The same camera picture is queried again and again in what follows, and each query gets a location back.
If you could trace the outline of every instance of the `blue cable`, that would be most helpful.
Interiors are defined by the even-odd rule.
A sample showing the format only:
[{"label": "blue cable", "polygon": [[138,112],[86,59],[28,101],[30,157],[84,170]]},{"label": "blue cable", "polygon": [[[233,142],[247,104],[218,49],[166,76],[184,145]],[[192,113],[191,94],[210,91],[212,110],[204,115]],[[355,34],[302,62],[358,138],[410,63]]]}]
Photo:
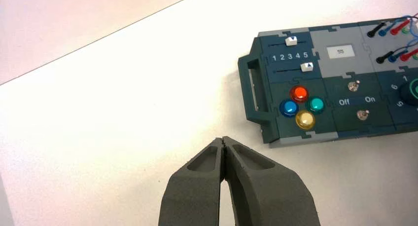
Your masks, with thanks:
[{"label": "blue cable", "polygon": [[414,33],[414,20],[413,20],[412,18],[411,18],[411,22],[410,22],[410,24],[409,24],[409,27],[410,27],[409,31],[411,32],[411,34],[412,34],[414,37],[418,38],[418,35],[416,35],[416,34]]},{"label": "blue cable", "polygon": [[418,44],[418,38],[415,38],[415,39],[409,41],[409,43],[406,45],[407,48],[416,45],[416,44],[411,45],[413,42],[416,42],[416,44]]}]

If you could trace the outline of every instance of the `black cable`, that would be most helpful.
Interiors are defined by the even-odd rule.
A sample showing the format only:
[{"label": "black cable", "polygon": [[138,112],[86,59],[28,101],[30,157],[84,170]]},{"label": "black cable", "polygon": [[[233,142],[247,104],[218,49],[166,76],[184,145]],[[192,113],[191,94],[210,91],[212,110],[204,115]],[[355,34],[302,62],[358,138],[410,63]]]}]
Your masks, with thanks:
[{"label": "black cable", "polygon": [[418,39],[417,39],[417,41],[414,44],[410,44],[410,45],[406,45],[406,46],[400,47],[400,48],[396,49],[393,53],[395,53],[395,52],[397,52],[397,51],[399,51],[401,49],[406,49],[408,47],[413,47],[413,46],[415,46],[417,44],[418,44]]}]

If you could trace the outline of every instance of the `white surface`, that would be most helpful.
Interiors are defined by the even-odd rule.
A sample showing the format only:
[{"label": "white surface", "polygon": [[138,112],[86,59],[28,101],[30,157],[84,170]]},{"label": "white surface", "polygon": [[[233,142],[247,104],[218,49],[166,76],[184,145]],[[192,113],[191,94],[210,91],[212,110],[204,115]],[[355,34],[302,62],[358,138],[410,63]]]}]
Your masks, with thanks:
[{"label": "white surface", "polygon": [[[229,135],[295,170],[323,226],[417,225],[417,133],[270,149],[237,71],[259,31],[394,17],[416,1],[185,0],[0,86],[15,224],[155,226],[170,175]],[[233,221],[223,182],[220,225]]]},{"label": "white surface", "polygon": [[327,47],[327,51],[328,51],[328,56],[330,59],[355,56],[354,50],[351,44]]}]

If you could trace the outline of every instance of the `gray panel piece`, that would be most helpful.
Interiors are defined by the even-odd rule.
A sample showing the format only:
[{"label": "gray panel piece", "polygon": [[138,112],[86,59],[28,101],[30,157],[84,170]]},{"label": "gray panel piece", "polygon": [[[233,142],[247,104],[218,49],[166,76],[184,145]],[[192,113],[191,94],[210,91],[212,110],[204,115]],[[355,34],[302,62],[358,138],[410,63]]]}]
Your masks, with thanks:
[{"label": "gray panel piece", "polygon": [[310,135],[310,138],[302,139],[301,136],[294,136],[294,137],[285,137],[280,138],[278,141],[273,142],[270,144],[270,148],[276,147],[285,147],[285,146],[293,146],[293,145],[301,145],[301,144],[308,144],[308,143],[318,143],[318,142],[326,142],[338,139],[337,132],[327,132],[327,133],[320,133],[316,134],[314,131],[306,132],[307,135]]},{"label": "gray panel piece", "polygon": [[368,31],[372,30],[376,25],[361,26],[360,30],[362,32],[366,48],[370,54],[370,59],[372,61],[375,72],[385,72],[385,71],[396,71],[403,72],[403,69],[399,67],[408,66],[409,68],[416,68],[418,62],[414,59],[409,59],[406,62],[398,59],[396,62],[391,63],[386,60],[384,63],[379,64],[376,62],[376,58],[385,55],[389,51],[394,51],[399,47],[405,46],[409,41],[413,40],[414,37],[412,34],[404,34],[399,32],[397,35],[393,36],[387,34],[384,37],[381,37],[376,33],[373,38],[369,38],[366,34]]},{"label": "gray panel piece", "polygon": [[7,202],[6,191],[0,176],[0,224],[1,226],[13,226],[12,213]]},{"label": "gray panel piece", "polygon": [[294,33],[301,33],[301,32],[309,32],[309,28],[296,28],[291,30],[273,30],[273,31],[265,31],[265,32],[259,32],[258,36],[271,36],[271,35],[278,35],[279,37],[286,37],[287,34],[283,32],[291,32]]},{"label": "gray panel piece", "polygon": [[[342,76],[349,78],[346,73],[354,72],[356,74],[374,72],[370,57],[367,55],[363,46],[364,40],[359,27],[340,28],[332,27],[337,31],[328,30],[311,31],[313,42],[313,53],[319,53],[319,68],[323,78]],[[354,57],[343,57],[330,59],[327,47],[338,45],[352,45],[355,53]]]}]

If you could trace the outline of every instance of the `green button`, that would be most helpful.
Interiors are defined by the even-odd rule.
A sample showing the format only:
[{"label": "green button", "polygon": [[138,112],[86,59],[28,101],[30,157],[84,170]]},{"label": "green button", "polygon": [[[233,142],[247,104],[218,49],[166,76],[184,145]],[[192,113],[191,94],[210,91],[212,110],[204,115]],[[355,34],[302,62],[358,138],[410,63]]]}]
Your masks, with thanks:
[{"label": "green button", "polygon": [[320,112],[324,109],[324,102],[320,98],[313,98],[310,106],[312,112]]}]

